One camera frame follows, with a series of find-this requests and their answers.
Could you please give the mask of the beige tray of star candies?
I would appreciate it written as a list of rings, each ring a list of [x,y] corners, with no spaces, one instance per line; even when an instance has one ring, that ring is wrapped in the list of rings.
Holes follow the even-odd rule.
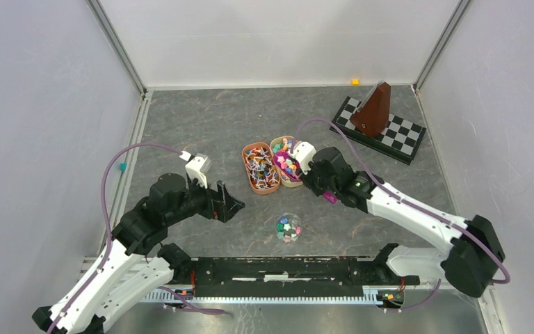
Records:
[[[292,136],[281,136],[273,139],[270,143],[273,161],[280,173],[281,182],[289,188],[302,185],[301,180],[296,176],[299,165],[291,158],[295,143],[296,141]]]

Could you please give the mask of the magenta plastic scoop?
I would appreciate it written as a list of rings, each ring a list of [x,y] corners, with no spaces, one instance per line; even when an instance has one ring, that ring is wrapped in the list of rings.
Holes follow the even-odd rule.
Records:
[[[288,153],[276,152],[275,163],[280,168],[282,174],[286,175],[291,182],[300,182],[300,178],[296,175],[299,163],[291,158]],[[332,204],[335,204],[338,201],[337,197],[330,191],[324,192],[322,196]]]

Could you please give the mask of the orange tray of lollipops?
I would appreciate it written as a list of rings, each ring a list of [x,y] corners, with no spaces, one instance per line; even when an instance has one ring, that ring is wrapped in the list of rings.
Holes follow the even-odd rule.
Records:
[[[281,177],[268,144],[249,144],[241,155],[250,187],[256,194],[267,195],[279,189]]]

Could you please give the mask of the clear round plastic jar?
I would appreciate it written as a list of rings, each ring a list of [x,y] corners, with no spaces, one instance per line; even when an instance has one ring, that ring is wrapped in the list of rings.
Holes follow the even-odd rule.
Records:
[[[302,233],[299,216],[292,213],[282,214],[275,219],[275,232],[284,243],[296,241]]]

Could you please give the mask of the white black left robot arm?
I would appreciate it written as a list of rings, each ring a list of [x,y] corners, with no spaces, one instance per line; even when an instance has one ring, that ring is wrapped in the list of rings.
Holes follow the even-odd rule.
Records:
[[[148,196],[121,217],[111,245],[79,282],[59,302],[39,307],[32,320],[46,333],[105,333],[156,288],[189,278],[190,257],[175,244],[166,244],[143,269],[124,279],[168,236],[170,226],[195,215],[225,223],[244,207],[221,181],[212,189],[178,174],[160,176]]]

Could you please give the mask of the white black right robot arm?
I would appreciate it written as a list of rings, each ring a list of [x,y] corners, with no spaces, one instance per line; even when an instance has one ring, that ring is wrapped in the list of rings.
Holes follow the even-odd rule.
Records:
[[[293,149],[298,175],[315,195],[342,202],[396,223],[426,240],[429,248],[390,246],[373,268],[375,278],[391,284],[400,276],[446,280],[459,292],[478,298],[503,271],[505,253],[492,222],[447,214],[426,205],[364,170],[355,171],[336,147],[316,150],[301,142]]]

